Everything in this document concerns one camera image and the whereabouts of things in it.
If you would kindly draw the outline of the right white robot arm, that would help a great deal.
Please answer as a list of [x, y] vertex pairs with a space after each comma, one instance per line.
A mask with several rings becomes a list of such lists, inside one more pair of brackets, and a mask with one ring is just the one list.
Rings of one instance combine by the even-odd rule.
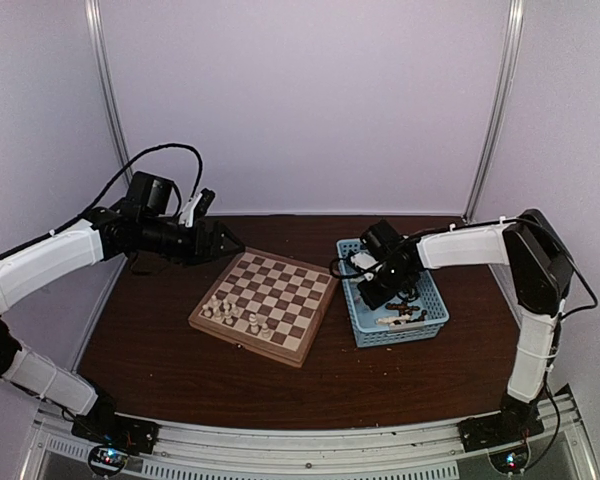
[[556, 355], [555, 335], [574, 274], [568, 249], [540, 210], [411, 235], [399, 234], [382, 220], [369, 227], [360, 242], [362, 252], [350, 255], [346, 262], [362, 276], [359, 291], [371, 309], [387, 303], [424, 271], [470, 265], [508, 267], [521, 326], [507, 395], [526, 404], [539, 396]]

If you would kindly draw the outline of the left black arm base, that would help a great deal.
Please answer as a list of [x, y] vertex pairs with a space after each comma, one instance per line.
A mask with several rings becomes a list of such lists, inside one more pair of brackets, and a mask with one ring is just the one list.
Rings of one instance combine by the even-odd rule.
[[158, 424], [119, 414], [115, 400], [106, 393], [98, 395], [95, 404], [85, 415], [71, 413], [70, 418], [71, 433], [76, 437], [135, 456], [153, 453]]

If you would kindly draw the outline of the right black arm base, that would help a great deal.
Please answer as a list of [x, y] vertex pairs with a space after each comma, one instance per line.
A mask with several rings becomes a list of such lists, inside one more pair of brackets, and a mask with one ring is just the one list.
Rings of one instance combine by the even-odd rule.
[[539, 398], [524, 402], [504, 393], [496, 413], [469, 417], [458, 423], [465, 452], [522, 442], [544, 432], [539, 419]]

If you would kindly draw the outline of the white queen chess piece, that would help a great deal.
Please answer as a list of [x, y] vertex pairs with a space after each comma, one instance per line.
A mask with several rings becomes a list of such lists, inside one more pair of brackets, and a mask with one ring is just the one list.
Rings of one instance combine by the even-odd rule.
[[258, 323], [257, 316], [255, 314], [250, 314], [248, 321], [249, 321], [250, 332], [254, 335], [257, 335], [260, 331], [260, 326]]

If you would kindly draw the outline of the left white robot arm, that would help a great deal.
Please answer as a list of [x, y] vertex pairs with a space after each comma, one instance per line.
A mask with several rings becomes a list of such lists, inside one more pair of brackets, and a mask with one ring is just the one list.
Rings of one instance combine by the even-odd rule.
[[[0, 380], [85, 415], [86, 429], [103, 444], [123, 436], [123, 421], [97, 405], [101, 396], [91, 383], [68, 370], [69, 350], [54, 345], [52, 328], [77, 346], [89, 328], [95, 288], [113, 271], [108, 261], [150, 253], [195, 266], [245, 249], [226, 225], [206, 219], [213, 191], [196, 190], [168, 214], [174, 194], [172, 181], [138, 172], [112, 206], [95, 203], [67, 225], [0, 255]], [[61, 327], [62, 321], [69, 324]]]

